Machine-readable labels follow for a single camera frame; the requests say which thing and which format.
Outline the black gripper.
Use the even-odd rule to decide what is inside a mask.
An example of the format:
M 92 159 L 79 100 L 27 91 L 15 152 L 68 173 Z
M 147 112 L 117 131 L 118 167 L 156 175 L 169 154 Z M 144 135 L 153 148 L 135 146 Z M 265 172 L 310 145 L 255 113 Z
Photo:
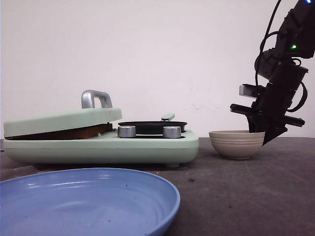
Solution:
M 250 107 L 231 104 L 234 113 L 245 115 L 250 133 L 265 132 L 263 145 L 287 132 L 287 124 L 301 127 L 305 121 L 287 116 L 299 110 L 307 98 L 302 82 L 308 69 L 293 62 L 280 62 L 266 86 L 259 86 L 259 94 Z

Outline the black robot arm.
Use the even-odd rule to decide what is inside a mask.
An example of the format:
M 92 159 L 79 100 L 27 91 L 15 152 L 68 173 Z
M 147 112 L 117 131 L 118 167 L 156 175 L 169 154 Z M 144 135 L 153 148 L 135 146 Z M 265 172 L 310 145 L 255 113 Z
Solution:
M 265 51 L 264 44 L 276 35 L 274 48 Z M 266 32 L 255 60 L 255 74 L 268 80 L 266 86 L 242 84 L 241 96 L 255 98 L 250 107 L 231 104 L 234 113 L 247 117 L 249 132 L 263 132 L 264 144 L 287 131 L 286 125 L 301 127 L 304 120 L 286 116 L 287 112 L 299 110 L 308 92 L 302 80 L 307 68 L 296 64 L 310 59 L 315 53 L 315 2 L 299 0 L 291 9 L 278 31 Z

